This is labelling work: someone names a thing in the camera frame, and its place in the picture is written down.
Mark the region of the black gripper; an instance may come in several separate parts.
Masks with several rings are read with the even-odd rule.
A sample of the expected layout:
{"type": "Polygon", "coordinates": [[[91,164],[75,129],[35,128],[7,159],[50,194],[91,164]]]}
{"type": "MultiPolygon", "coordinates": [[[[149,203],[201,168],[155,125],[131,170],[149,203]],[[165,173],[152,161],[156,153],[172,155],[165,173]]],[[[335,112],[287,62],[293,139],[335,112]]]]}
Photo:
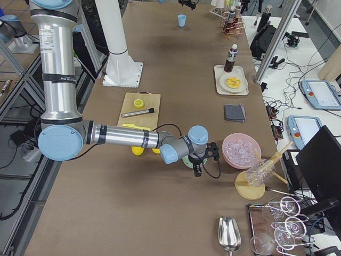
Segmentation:
{"type": "Polygon", "coordinates": [[[193,171],[195,177],[202,176],[202,164],[204,159],[213,158],[217,163],[220,162],[219,158],[219,148],[215,142],[210,142],[205,145],[200,145],[195,148],[193,153],[190,153],[188,156],[189,161],[193,165],[193,171]]]}

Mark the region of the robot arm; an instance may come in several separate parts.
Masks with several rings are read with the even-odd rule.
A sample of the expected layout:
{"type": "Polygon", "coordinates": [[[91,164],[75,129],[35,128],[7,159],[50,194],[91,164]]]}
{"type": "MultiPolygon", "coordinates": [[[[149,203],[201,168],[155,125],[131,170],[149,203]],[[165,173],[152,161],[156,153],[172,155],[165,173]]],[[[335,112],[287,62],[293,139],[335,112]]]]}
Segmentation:
{"type": "Polygon", "coordinates": [[[31,18],[39,29],[45,112],[38,137],[41,153],[54,161],[68,161],[83,145],[111,143],[158,148],[166,164],[187,157],[196,177],[206,171],[204,160],[219,159],[218,146],[208,132],[193,126],[179,138],[169,132],[107,126],[83,119],[76,106],[72,32],[80,21],[80,1],[30,1],[31,18]]]}
{"type": "Polygon", "coordinates": [[[181,4],[181,6],[187,6],[192,11],[196,9],[197,4],[199,3],[199,0],[193,1],[193,0],[178,0],[178,3],[181,4]]]}

